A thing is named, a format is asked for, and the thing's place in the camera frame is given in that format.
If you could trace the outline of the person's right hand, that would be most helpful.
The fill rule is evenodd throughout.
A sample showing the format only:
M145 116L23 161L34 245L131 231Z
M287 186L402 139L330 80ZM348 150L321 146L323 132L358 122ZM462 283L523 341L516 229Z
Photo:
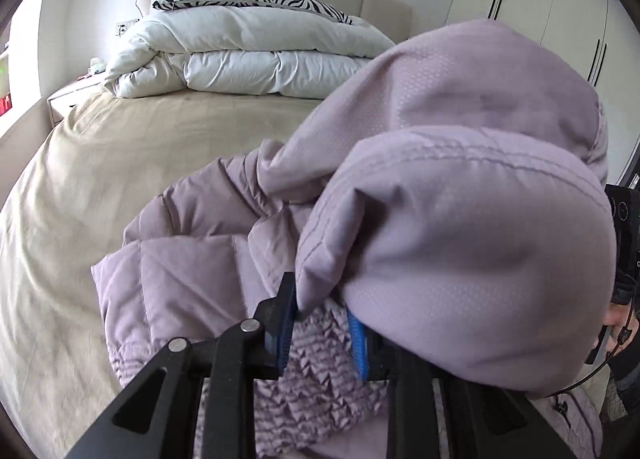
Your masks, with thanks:
M631 304L608 305L603 324L611 328L606 351L612 356L626 349L639 329L639 321Z

